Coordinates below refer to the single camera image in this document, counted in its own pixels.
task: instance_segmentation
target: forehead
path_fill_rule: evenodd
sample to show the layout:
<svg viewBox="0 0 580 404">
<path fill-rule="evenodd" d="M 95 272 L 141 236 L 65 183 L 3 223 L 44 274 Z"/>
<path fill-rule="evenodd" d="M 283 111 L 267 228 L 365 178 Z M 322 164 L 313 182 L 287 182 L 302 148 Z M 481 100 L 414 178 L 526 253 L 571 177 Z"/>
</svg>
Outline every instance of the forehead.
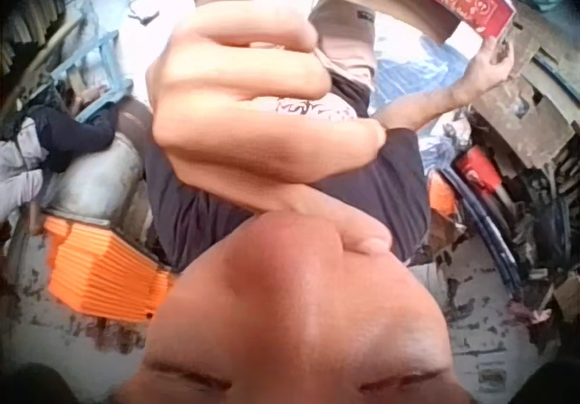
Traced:
<svg viewBox="0 0 580 404">
<path fill-rule="evenodd" d="M 279 269 L 267 270 L 278 276 L 232 276 L 224 253 L 194 263 L 180 279 L 152 324 L 152 352 L 167 354 L 173 342 L 187 341 L 179 357 L 270 373 L 305 365 L 356 373 L 362 366 L 423 370 L 448 363 L 443 320 L 394 257 L 339 252 L 334 266 L 299 262 L 290 277 Z"/>
</svg>

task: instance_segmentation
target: wrist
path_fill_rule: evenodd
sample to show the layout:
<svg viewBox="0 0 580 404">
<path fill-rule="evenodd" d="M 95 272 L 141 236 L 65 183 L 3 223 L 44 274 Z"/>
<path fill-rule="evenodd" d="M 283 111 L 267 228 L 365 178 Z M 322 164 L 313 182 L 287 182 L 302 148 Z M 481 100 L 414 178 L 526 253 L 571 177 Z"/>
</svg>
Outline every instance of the wrist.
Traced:
<svg viewBox="0 0 580 404">
<path fill-rule="evenodd" d="M 454 104 L 457 106 L 468 105 L 478 96 L 477 92 L 471 91 L 469 89 L 469 85 L 462 79 L 455 82 L 455 84 L 450 87 L 450 90 L 451 98 L 453 99 Z"/>
</svg>

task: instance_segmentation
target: dark t-shirt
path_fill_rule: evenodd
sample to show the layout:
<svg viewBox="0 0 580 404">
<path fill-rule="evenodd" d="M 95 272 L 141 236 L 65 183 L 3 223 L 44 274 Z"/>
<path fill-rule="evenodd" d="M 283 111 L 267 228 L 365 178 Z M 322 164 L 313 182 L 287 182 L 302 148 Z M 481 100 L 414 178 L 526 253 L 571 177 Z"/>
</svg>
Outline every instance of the dark t-shirt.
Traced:
<svg viewBox="0 0 580 404">
<path fill-rule="evenodd" d="M 368 117 L 369 91 L 331 75 L 332 93 L 348 102 L 359 117 Z M 218 197 L 182 185 L 152 140 L 146 149 L 145 169 L 153 222 L 168 265 L 176 272 L 252 216 Z M 402 261 L 412 256 L 427 232 L 427 184 L 417 136 L 411 130 L 389 130 L 387 143 L 374 162 L 313 187 L 382 221 L 392 232 L 392 251 Z"/>
</svg>

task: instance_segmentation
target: eyebrow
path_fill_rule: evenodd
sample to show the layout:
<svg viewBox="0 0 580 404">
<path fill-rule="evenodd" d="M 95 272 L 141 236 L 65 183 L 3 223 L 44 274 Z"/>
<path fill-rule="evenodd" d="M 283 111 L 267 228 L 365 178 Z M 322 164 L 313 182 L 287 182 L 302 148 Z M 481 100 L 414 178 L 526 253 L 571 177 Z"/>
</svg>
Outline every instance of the eyebrow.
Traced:
<svg viewBox="0 0 580 404">
<path fill-rule="evenodd" d="M 164 361 L 152 361 L 149 363 L 149 368 L 163 374 L 180 377 L 183 380 L 193 381 L 213 390 L 226 391 L 232 387 L 231 381 L 218 379 L 192 370 L 184 370 L 181 367 L 171 365 Z"/>
<path fill-rule="evenodd" d="M 435 370 L 425 374 L 412 374 L 402 377 L 388 377 L 386 379 L 373 381 L 372 383 L 364 383 L 359 388 L 362 393 L 374 393 L 393 386 L 405 387 L 411 384 L 421 383 L 423 381 L 433 380 L 441 375 L 446 370 Z"/>
</svg>

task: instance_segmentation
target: black pants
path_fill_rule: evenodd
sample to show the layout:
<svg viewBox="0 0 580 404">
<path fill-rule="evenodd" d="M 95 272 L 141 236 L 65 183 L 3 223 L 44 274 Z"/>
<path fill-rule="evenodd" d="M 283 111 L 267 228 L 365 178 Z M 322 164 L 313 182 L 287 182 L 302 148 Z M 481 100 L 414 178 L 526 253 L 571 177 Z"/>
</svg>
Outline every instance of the black pants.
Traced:
<svg viewBox="0 0 580 404">
<path fill-rule="evenodd" d="M 92 123 L 79 123 L 63 112 L 44 106 L 30 112 L 28 117 L 34 120 L 40 145 L 49 152 L 44 167 L 62 173 L 73 159 L 111 145 L 119 113 L 110 103 Z"/>
</svg>

